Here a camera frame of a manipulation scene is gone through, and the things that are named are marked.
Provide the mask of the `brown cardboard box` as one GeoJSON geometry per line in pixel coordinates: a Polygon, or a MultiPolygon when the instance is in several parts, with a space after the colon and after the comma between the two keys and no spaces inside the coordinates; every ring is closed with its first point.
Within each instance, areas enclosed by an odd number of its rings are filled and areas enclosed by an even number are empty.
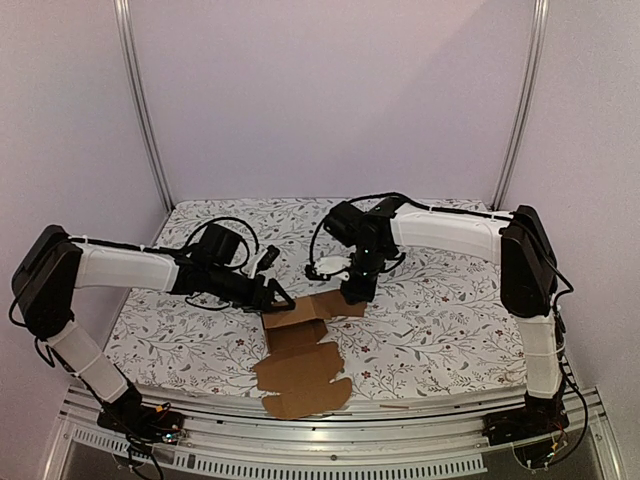
{"type": "Polygon", "coordinates": [[[280,420],[296,420],[342,408],[352,380],[339,378],[345,365],[336,342],[324,340],[326,323],[364,316],[366,304],[349,304],[338,290],[299,297],[295,308],[264,313],[268,356],[253,366],[264,409],[280,420]]]}

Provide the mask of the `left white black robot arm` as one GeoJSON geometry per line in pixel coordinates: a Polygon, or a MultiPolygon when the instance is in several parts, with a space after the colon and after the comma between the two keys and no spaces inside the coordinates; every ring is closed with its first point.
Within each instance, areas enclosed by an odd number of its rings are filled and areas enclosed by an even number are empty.
{"type": "Polygon", "coordinates": [[[27,329],[110,406],[111,419],[128,434],[148,426],[135,386],[77,323],[76,291],[113,287],[177,296],[210,294],[246,312],[294,309],[294,300],[275,279],[264,276],[279,251],[252,248],[233,262],[245,239],[218,220],[198,227],[180,248],[150,248],[88,237],[72,237],[61,226],[47,226],[11,279],[14,295],[8,314],[27,329]]]}

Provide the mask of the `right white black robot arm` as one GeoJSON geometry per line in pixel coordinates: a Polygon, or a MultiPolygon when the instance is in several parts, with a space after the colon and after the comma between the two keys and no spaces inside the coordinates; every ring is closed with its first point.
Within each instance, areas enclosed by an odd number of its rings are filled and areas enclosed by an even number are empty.
{"type": "Polygon", "coordinates": [[[351,249],[346,257],[311,256],[308,278],[338,278],[350,304],[373,299],[378,278],[405,258],[404,247],[478,257],[499,269],[500,302],[515,319],[524,346],[527,394],[536,398],[517,415],[517,427],[537,436],[552,424],[550,399],[564,390],[561,370],[566,329],[558,301],[574,288],[557,259],[537,211],[470,211],[420,203],[396,192],[372,194],[364,211],[356,199],[333,206],[317,226],[351,249]]]}

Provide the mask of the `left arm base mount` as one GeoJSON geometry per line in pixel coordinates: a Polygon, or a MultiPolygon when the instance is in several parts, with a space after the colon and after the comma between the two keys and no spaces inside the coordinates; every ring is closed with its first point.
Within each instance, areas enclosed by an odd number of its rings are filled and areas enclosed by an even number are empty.
{"type": "Polygon", "coordinates": [[[156,407],[142,403],[142,395],[128,389],[114,402],[100,401],[98,425],[148,444],[176,443],[183,435],[185,416],[169,402],[156,407]]]}

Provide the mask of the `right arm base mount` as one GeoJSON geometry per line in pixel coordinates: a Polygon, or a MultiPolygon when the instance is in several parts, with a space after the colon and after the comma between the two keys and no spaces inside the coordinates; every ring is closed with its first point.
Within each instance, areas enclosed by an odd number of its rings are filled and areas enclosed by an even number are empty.
{"type": "Polygon", "coordinates": [[[485,415],[482,435],[491,446],[495,446],[563,430],[569,426],[563,395],[563,390],[551,398],[536,397],[526,392],[522,407],[485,415]]]}

